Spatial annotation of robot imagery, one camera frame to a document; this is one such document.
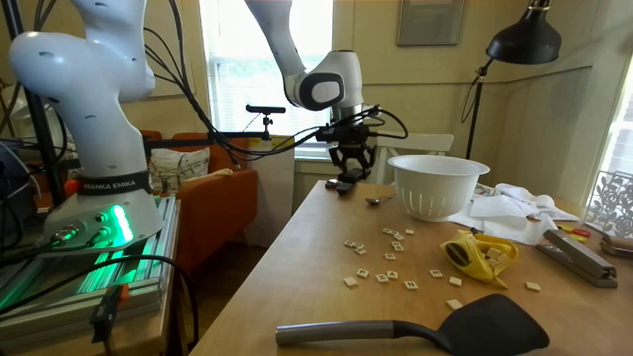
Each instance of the decorative metal basket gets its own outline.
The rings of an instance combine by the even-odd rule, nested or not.
[[[633,238],[633,175],[599,171],[584,223],[619,238]]]

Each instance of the white colander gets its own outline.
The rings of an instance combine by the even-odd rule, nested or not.
[[[407,155],[389,159],[406,211],[425,221],[446,221],[470,200],[488,166],[461,158]]]

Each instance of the patterned pillow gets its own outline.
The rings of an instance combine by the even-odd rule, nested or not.
[[[154,190],[175,194],[186,180],[206,175],[209,169],[209,156],[209,148],[195,152],[153,149],[149,173],[152,176]]]

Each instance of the black spatula head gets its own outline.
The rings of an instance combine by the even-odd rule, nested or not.
[[[439,330],[455,356],[520,355],[549,345],[543,328],[515,302],[492,294],[455,310]]]

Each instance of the orange armchair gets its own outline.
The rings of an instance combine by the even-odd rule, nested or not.
[[[183,133],[173,139],[204,139],[203,133]],[[247,148],[247,139],[231,142]],[[207,146],[175,148],[192,152]],[[223,168],[233,175],[207,177],[188,182],[176,194],[180,199],[180,231],[177,262],[192,271],[217,251],[225,242],[242,232],[257,213],[257,172],[235,170],[229,155],[214,144],[210,149],[209,173]]]

